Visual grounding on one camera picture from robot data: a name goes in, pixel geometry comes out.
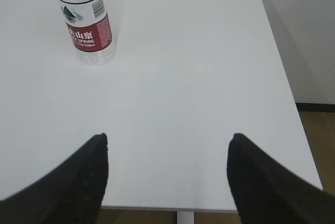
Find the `wooden floor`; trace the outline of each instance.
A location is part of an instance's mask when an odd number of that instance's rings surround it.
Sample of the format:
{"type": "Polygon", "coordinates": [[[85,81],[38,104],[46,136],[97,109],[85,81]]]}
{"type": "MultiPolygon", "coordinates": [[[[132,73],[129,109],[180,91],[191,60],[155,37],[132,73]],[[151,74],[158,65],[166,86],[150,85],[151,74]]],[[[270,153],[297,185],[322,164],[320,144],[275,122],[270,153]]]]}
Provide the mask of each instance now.
{"type": "MultiPolygon", "coordinates": [[[[335,113],[300,113],[323,188],[335,195],[335,113]]],[[[101,210],[97,224],[174,224],[167,211],[101,210]]],[[[241,224],[237,214],[195,213],[196,224],[241,224]]]]}

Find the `white wall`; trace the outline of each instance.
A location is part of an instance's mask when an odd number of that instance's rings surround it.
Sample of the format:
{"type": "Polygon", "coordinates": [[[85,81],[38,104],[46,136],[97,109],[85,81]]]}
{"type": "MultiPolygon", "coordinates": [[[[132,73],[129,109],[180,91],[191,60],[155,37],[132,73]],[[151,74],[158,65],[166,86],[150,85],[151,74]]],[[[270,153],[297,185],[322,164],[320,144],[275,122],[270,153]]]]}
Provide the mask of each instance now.
{"type": "Polygon", "coordinates": [[[335,0],[263,0],[296,102],[335,104],[335,0]]]}

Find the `red label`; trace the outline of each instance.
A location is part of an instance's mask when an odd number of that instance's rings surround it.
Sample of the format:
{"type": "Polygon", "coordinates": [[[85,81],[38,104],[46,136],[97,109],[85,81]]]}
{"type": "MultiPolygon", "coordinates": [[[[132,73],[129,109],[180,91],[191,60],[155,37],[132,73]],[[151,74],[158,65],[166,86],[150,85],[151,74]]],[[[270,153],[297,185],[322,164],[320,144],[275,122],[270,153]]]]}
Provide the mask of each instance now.
{"type": "Polygon", "coordinates": [[[82,51],[95,52],[111,43],[108,14],[101,21],[87,27],[73,27],[66,23],[74,46],[82,51]]]}

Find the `table leg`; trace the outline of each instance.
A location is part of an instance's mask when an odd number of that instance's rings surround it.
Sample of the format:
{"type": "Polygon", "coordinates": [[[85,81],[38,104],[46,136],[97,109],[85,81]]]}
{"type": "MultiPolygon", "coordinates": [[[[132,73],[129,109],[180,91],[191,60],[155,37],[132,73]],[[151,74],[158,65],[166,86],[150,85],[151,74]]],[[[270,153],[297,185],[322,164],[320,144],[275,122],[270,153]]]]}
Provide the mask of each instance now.
{"type": "Polygon", "coordinates": [[[194,224],[194,213],[177,212],[177,224],[194,224]]]}

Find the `water bottle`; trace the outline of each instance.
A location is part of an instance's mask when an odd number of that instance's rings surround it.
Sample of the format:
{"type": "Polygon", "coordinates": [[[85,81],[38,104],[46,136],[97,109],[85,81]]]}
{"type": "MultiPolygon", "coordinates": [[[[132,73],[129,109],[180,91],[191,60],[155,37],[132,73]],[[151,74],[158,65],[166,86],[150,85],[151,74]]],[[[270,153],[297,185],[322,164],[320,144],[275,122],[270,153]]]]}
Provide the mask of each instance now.
{"type": "Polygon", "coordinates": [[[80,59],[90,65],[108,62],[115,54],[104,0],[58,0],[80,59]]]}

